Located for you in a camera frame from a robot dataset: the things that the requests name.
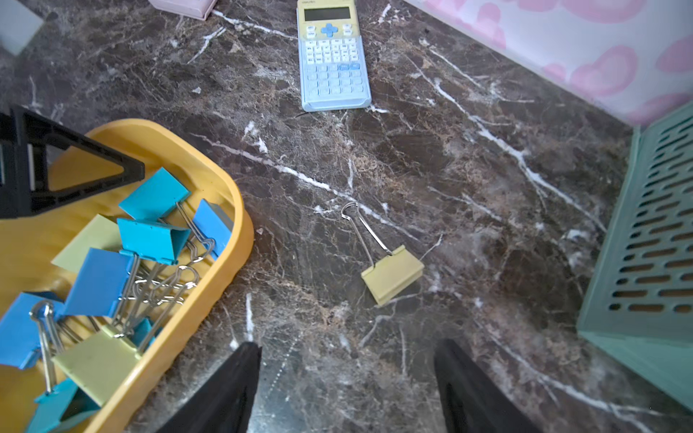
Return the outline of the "blue binder clip top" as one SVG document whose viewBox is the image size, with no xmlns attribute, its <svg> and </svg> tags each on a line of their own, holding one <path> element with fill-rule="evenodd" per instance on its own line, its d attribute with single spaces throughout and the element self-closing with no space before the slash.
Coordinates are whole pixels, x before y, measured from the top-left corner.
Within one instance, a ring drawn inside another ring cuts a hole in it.
<svg viewBox="0 0 693 433">
<path fill-rule="evenodd" d="M 51 301 L 54 319 L 64 314 L 64 303 L 54 292 L 21 292 L 1 319 L 1 365 L 26 370 L 40 358 L 38 327 L 30 311 L 39 301 Z"/>
</svg>

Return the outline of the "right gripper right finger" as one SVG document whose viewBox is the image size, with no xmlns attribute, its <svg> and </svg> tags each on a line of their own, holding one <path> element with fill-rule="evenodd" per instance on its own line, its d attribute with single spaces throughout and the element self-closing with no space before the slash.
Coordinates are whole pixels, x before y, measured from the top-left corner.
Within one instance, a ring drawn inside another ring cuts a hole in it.
<svg viewBox="0 0 693 433">
<path fill-rule="evenodd" d="M 539 431 L 454 340 L 438 342 L 434 369 L 447 431 Z"/>
</svg>

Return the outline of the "blue binder clip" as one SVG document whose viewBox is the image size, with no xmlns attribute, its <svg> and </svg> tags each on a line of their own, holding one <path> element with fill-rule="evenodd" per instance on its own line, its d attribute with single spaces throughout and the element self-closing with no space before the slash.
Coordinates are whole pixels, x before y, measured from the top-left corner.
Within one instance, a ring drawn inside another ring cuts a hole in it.
<svg viewBox="0 0 693 433">
<path fill-rule="evenodd" d="M 40 358 L 38 327 L 30 311 L 39 301 L 51 301 L 54 319 L 64 314 L 64 303 L 54 292 L 21 292 L 1 319 L 1 365 L 26 370 Z"/>
<path fill-rule="evenodd" d="M 68 317 L 112 319 L 133 327 L 164 304 L 180 302 L 200 282 L 192 265 L 156 263 L 144 267 L 137 254 L 119 254 L 92 248 L 79 270 L 62 308 Z"/>
<path fill-rule="evenodd" d="M 234 222 L 220 205 L 200 200 L 193 223 L 205 238 L 215 242 L 211 255 L 218 259 L 231 239 Z"/>
</svg>

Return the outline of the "yellow plastic storage box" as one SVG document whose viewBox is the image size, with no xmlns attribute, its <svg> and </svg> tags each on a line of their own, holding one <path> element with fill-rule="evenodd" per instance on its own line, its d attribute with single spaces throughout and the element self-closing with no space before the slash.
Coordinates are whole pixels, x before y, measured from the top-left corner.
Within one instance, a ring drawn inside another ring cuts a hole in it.
<svg viewBox="0 0 693 433">
<path fill-rule="evenodd" d="M 164 168 L 191 191 L 185 209 L 194 218 L 200 200 L 220 205 L 234 222 L 231 239 L 218 259 L 212 255 L 193 263 L 184 247 L 176 265 L 192 265 L 200 274 L 197 287 L 187 290 L 156 333 L 135 369 L 113 397 L 92 416 L 67 432 L 119 432 L 186 346 L 251 254 L 254 228 L 236 182 L 211 159 L 163 126 L 147 120 L 126 119 L 104 124 L 85 135 L 145 165 L 143 180 L 73 202 L 28 218 L 1 218 L 1 318 L 21 292 L 54 292 L 65 303 L 78 272 L 52 264 L 92 218 L 102 215 L 117 223 L 128 219 L 119 203 L 159 169 Z M 51 301 L 39 301 L 30 318 L 50 317 L 57 342 L 67 350 L 93 336 L 112 319 L 68 317 L 54 319 Z M 1 365 L 1 429 L 27 430 L 38 407 L 35 400 L 47 391 L 42 353 L 34 367 L 19 370 Z"/>
</svg>

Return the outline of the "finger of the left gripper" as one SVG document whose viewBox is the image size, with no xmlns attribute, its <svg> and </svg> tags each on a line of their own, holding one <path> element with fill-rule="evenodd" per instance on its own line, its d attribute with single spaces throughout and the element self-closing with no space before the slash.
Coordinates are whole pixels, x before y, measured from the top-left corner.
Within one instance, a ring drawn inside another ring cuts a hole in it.
<svg viewBox="0 0 693 433">
<path fill-rule="evenodd" d="M 1 115 L 1 218 L 28 218 L 143 180 L 139 160 L 21 106 Z"/>
</svg>

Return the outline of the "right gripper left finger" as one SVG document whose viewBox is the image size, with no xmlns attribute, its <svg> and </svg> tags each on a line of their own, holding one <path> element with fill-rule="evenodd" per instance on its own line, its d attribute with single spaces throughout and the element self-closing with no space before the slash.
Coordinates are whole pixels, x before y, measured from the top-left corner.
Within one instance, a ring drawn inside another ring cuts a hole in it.
<svg viewBox="0 0 693 433">
<path fill-rule="evenodd" d="M 159 431 L 246 432 L 261 360 L 258 344 L 241 344 Z"/>
</svg>

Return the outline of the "yellow binder clip top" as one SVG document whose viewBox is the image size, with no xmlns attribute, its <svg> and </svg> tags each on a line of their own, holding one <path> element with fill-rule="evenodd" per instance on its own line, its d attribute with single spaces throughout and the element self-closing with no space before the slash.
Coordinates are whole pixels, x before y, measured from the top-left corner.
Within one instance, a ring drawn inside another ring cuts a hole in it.
<svg viewBox="0 0 693 433">
<path fill-rule="evenodd" d="M 357 203 L 349 202 L 344 205 L 340 211 L 340 216 L 350 223 L 366 252 L 370 265 L 361 272 L 361 277 L 379 306 L 384 306 L 422 277 L 423 262 L 415 257 L 405 245 L 400 245 L 395 250 L 390 249 L 373 231 L 373 227 L 363 217 Z M 385 252 L 385 256 L 379 261 L 375 261 L 368 243 L 357 228 L 357 220 Z"/>
</svg>

